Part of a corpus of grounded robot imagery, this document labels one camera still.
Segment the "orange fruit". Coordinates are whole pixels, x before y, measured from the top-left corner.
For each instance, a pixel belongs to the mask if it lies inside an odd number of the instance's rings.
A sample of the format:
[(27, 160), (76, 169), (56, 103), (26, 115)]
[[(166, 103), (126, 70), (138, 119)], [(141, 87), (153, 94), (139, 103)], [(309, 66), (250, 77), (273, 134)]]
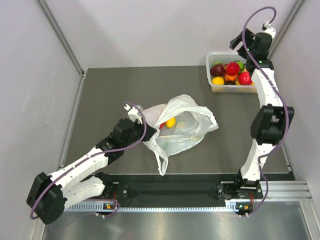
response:
[(238, 75), (229, 75), (225, 73), (223, 77), (225, 81), (235, 81), (238, 78)]

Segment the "white printed plastic bag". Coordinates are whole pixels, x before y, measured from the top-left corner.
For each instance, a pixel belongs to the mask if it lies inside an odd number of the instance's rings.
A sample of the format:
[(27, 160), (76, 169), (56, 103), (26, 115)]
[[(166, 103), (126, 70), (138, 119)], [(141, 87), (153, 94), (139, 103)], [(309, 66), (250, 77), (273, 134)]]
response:
[[(169, 157), (189, 150), (199, 144), (209, 132), (215, 131), (219, 125), (214, 114), (206, 106), (199, 106), (186, 94), (176, 96), (166, 104), (159, 104), (142, 111), (149, 126), (156, 133), (144, 144), (156, 158), (159, 174), (167, 172)], [(175, 117), (172, 128), (162, 123)]]

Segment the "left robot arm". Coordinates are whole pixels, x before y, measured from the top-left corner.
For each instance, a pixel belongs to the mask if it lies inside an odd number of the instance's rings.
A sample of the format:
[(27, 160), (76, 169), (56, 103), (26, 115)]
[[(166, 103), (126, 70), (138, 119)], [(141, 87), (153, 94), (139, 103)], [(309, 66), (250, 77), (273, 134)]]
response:
[(30, 219), (45, 225), (56, 221), (69, 207), (92, 197), (109, 198), (114, 191), (108, 176), (98, 170), (119, 159), (126, 150), (147, 142), (157, 129), (146, 121), (122, 118), (113, 131), (88, 153), (60, 170), (39, 173), (26, 199)]

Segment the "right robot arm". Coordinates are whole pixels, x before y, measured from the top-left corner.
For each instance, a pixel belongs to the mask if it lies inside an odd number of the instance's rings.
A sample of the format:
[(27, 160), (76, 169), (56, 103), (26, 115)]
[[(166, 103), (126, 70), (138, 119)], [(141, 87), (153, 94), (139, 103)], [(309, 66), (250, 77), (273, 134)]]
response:
[(279, 96), (274, 66), (268, 59), (275, 34), (272, 27), (265, 27), (258, 33), (245, 28), (229, 46), (234, 49), (239, 43), (243, 44), (237, 53), (246, 60), (245, 68), (255, 86), (260, 105), (250, 127), (252, 145), (247, 160), (233, 184), (233, 192), (239, 198), (258, 190), (268, 155), (279, 148), (295, 114), (294, 108), (285, 106)]

